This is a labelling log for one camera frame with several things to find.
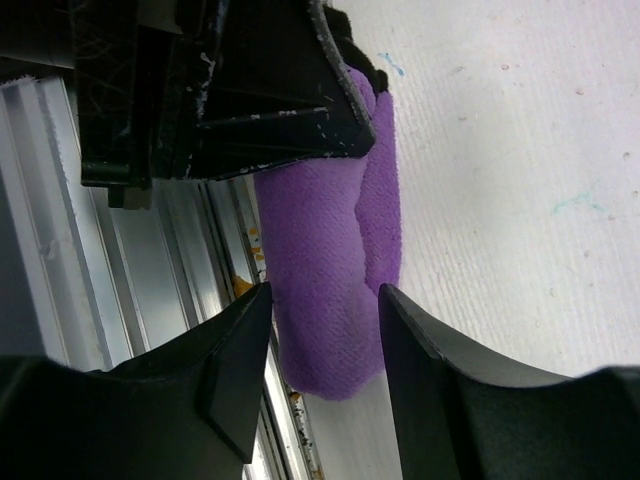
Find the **black mechanical part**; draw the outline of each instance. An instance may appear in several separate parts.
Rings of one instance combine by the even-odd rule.
[[[112,207],[148,207],[152,178],[373,145],[345,62],[376,91],[386,77],[321,0],[34,0],[4,2],[0,18],[0,78],[74,70],[82,183],[108,188]]]
[[[0,359],[0,476],[239,480],[253,454],[271,303],[269,285],[256,286],[106,373]]]
[[[640,368],[569,380],[379,298],[405,480],[640,478]]]

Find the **blue mark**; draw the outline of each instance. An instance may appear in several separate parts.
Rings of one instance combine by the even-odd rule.
[[[591,192],[585,192],[556,204],[556,206],[553,207],[553,215],[558,214],[563,209],[571,205],[587,205],[594,209],[596,212],[607,213],[606,208],[593,200],[593,195],[591,194]]]
[[[400,68],[398,66],[398,64],[396,64],[393,59],[391,58],[391,54],[390,53],[379,53],[378,56],[380,58],[384,58],[387,63],[389,63],[389,65],[391,65],[391,68],[393,68],[398,75],[400,75],[401,77],[404,77],[404,70],[402,68]]]

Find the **white tabletop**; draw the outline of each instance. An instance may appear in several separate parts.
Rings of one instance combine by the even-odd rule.
[[[640,3],[333,3],[396,99],[401,289],[540,368],[640,364]],[[328,480],[401,478],[383,379],[308,403]]]

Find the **purple towel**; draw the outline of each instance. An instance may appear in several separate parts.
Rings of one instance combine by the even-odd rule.
[[[255,177],[280,361],[295,389],[354,395],[382,371],[378,289],[400,271],[393,103],[351,70],[377,141],[361,159],[315,159]]]

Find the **metal track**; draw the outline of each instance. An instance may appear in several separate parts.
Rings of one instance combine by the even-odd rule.
[[[0,87],[0,172],[46,354],[111,369],[215,316],[239,278],[264,281],[266,270],[244,179],[156,182],[150,211],[110,210],[104,191],[79,184],[69,105],[59,78]],[[244,477],[322,479],[301,396],[276,358],[273,335]]]

